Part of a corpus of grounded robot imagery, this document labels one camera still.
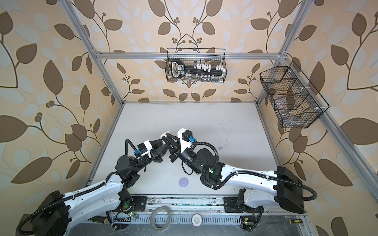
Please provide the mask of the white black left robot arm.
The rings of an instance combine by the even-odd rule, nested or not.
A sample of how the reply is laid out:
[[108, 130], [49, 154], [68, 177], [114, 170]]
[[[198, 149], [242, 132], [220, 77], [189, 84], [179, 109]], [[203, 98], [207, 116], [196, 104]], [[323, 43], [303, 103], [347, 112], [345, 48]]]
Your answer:
[[168, 146], [162, 139], [145, 141], [135, 146], [129, 139], [125, 147], [131, 147], [134, 155], [125, 154], [116, 163], [115, 171], [105, 180], [83, 189], [61, 194], [49, 194], [39, 208], [22, 219], [17, 228], [18, 236], [63, 236], [74, 226], [106, 213], [111, 223], [110, 212], [135, 210], [128, 189], [140, 178], [139, 172], [152, 162], [162, 162]]

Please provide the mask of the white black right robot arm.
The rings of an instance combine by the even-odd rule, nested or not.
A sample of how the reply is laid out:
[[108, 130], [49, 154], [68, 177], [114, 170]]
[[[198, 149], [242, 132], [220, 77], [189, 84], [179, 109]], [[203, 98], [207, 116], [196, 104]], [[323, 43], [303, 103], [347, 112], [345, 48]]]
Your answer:
[[280, 206], [282, 209], [303, 214], [304, 203], [316, 200], [318, 194], [304, 185], [288, 168], [279, 166], [275, 171], [253, 171], [236, 168], [219, 161], [217, 149], [210, 143], [198, 142], [191, 134], [174, 136], [167, 132], [161, 136], [174, 162], [180, 159], [200, 176], [200, 182], [212, 190], [225, 186], [239, 186], [238, 205], [250, 208]]

